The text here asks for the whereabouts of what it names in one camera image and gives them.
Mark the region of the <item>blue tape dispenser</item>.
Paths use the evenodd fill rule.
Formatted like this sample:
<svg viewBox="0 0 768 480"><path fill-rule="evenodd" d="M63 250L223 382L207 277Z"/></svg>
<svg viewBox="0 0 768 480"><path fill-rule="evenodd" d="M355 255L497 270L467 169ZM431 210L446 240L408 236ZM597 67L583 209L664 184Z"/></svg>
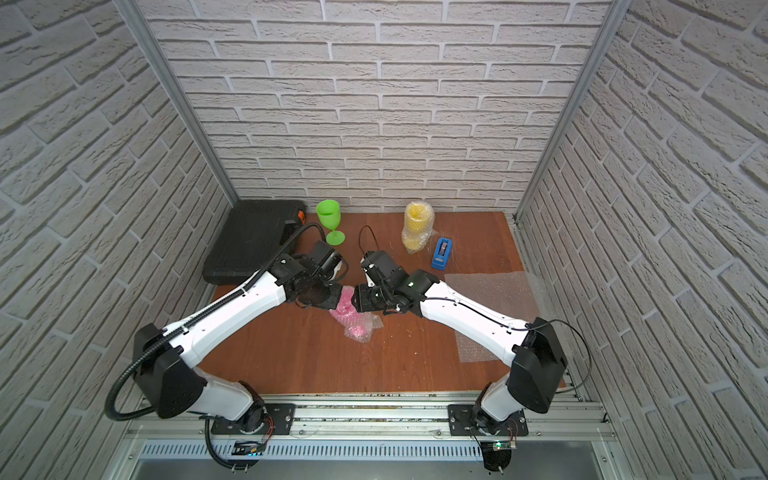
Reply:
<svg viewBox="0 0 768 480"><path fill-rule="evenodd" d="M453 242L451 239L446 237L440 237L438 239L431 261L431 267L433 269L439 271L444 271L446 269L451 256L452 247Z"/></svg>

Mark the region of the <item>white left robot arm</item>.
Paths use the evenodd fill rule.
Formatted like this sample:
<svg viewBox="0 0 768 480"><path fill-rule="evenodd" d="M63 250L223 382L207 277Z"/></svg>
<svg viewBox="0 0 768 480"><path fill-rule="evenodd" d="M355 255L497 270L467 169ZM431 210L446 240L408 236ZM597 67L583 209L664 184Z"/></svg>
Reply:
<svg viewBox="0 0 768 480"><path fill-rule="evenodd" d="M245 433L261 427L264 401L245 382L231 382L203 371L199 364L219 344L250 321L284 303L333 310L341 298L338 262L304 266L287 257L202 310L163 328L153 324L134 336L133 363L124 375L141 390L149 406L134 418L154 413L161 419L193 413L223 418Z"/></svg>

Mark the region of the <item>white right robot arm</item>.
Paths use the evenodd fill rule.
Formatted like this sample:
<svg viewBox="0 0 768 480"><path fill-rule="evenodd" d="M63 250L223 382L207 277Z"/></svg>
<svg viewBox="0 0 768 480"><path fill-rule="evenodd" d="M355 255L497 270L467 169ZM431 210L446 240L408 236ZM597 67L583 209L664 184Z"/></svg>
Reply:
<svg viewBox="0 0 768 480"><path fill-rule="evenodd" d="M418 270L404 277L379 274L354 287L359 312L412 313L448 326L493 353L508 372L484 388L473 407L475 423L489 430L521 410L549 411L567 367L550 321L528 323L499 313Z"/></svg>

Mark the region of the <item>green plastic wine glass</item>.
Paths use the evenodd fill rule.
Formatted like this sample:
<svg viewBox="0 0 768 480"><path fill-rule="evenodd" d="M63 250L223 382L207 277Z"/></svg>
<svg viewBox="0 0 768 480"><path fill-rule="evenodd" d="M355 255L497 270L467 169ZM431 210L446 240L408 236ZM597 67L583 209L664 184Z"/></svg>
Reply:
<svg viewBox="0 0 768 480"><path fill-rule="evenodd" d="M323 200L316 207L316 214L323 227L329 230L326 242L332 246L344 243L345 234L338 230L341 223L341 207L336 200Z"/></svg>

